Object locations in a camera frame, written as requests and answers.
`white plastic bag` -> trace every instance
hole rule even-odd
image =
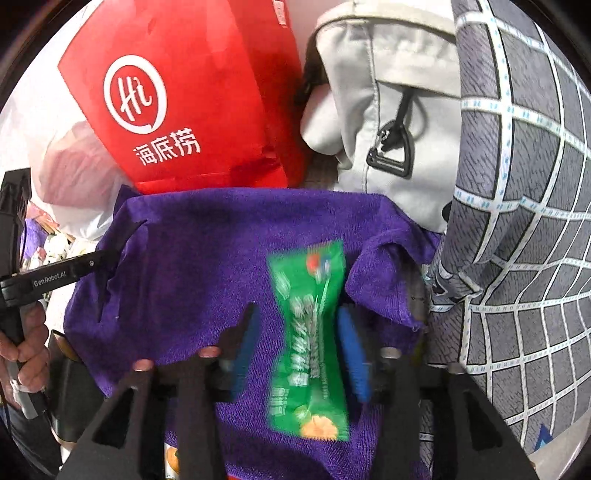
[[[0,175],[31,167],[33,203],[60,229],[94,240],[111,224],[121,184],[131,184],[100,143],[57,65],[102,0],[93,0],[33,60],[0,113]]]

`black strap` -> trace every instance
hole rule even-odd
[[[415,89],[412,87],[407,87],[404,90],[396,118],[387,122],[379,130],[375,144],[369,149],[367,156],[367,163],[370,167],[401,178],[408,178],[413,172],[414,142],[408,133],[406,125],[404,125],[404,119],[408,115],[414,92]],[[402,162],[381,154],[394,150],[395,148],[404,149],[404,159]]]

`purple towel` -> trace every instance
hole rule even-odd
[[[47,240],[49,234],[33,219],[27,218],[25,223],[27,224],[27,240],[25,242],[25,232],[23,232],[21,247],[23,248],[23,242],[25,242],[23,258],[31,258],[37,251],[37,248],[45,245],[45,240]]]
[[[267,426],[269,378],[282,348],[283,320],[266,258],[342,239],[350,266],[347,294],[398,324],[388,337],[407,349],[408,333],[418,324],[399,280],[399,255],[406,250],[416,263],[428,263],[439,236],[378,195],[212,189],[132,197],[118,205],[100,248],[116,244],[130,222],[148,222],[127,242],[100,318],[98,286],[89,276],[78,283],[64,324],[101,389],[111,394],[139,358],[169,364],[211,345],[224,327],[236,323],[246,303],[255,301],[262,332],[245,392],[235,404],[217,407],[229,473],[242,480],[366,476],[377,408],[351,402],[349,442],[296,439]],[[167,441],[176,444],[173,433]]]

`red paper bag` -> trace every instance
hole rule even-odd
[[[105,0],[59,69],[142,193],[304,178],[301,67],[283,1]]]

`snack bag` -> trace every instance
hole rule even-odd
[[[317,440],[348,440],[335,343],[335,313],[345,280],[343,244],[272,255],[268,264],[285,319],[285,349],[271,381],[271,428]]]

